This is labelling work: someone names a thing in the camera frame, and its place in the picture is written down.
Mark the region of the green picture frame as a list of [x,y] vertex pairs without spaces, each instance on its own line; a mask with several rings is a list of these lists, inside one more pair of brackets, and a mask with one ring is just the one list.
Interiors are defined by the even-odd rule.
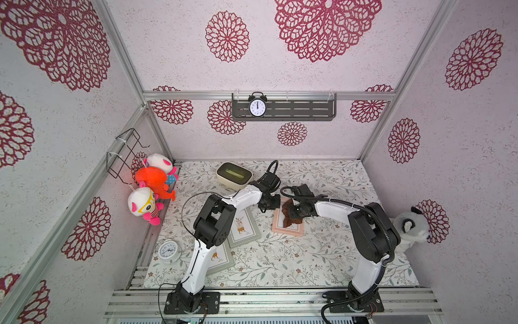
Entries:
[[235,261],[233,260],[229,243],[225,241],[212,252],[207,274],[213,275],[217,272],[229,269],[234,265]]
[[247,207],[246,209],[237,211],[227,239],[229,246],[236,248],[244,244],[255,242],[260,238],[261,233],[250,208]]

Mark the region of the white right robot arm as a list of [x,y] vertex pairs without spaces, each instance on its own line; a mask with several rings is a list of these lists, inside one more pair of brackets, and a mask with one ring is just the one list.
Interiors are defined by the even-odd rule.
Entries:
[[285,186],[281,194],[293,201],[287,208],[291,220],[323,217],[349,226],[360,258],[347,290],[352,300],[372,296],[387,265],[395,259],[395,248],[401,243],[384,209],[375,202],[361,206],[326,195],[316,196],[305,184]]

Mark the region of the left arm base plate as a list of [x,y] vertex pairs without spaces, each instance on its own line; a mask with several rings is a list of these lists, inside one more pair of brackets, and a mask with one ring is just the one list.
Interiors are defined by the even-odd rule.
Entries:
[[183,285],[178,284],[167,294],[163,311],[166,315],[214,315],[219,313],[220,306],[220,292],[201,290],[193,294],[188,292]]

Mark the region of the pink picture frame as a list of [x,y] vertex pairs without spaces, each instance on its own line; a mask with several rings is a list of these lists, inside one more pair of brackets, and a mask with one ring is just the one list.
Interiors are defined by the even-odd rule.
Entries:
[[284,204],[289,201],[288,198],[281,198],[281,205],[274,210],[274,218],[272,221],[272,231],[278,234],[287,234],[289,236],[302,237],[304,235],[304,225],[291,223],[290,226],[285,227],[288,221],[285,221],[283,213]]

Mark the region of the brown cloth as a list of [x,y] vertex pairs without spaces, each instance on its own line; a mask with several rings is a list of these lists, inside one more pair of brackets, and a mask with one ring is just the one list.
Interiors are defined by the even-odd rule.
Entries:
[[303,219],[297,215],[297,210],[292,199],[289,199],[286,202],[284,202],[281,208],[281,212],[284,216],[284,219],[282,221],[283,228],[288,228],[294,224],[303,224]]

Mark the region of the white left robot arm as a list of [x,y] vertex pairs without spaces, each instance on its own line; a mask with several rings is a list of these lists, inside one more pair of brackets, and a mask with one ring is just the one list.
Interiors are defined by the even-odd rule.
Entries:
[[280,207],[281,198],[275,194],[280,184],[280,178],[268,171],[230,197],[212,194],[207,198],[194,222],[194,251],[183,279],[177,284],[179,293],[195,296],[203,290],[212,252],[231,233],[237,212],[254,205],[263,213]]

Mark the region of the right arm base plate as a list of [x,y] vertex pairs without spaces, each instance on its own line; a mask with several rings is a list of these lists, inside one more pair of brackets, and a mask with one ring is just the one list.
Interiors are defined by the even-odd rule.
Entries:
[[331,313],[381,313],[384,306],[378,291],[358,298],[346,290],[327,291],[322,295]]

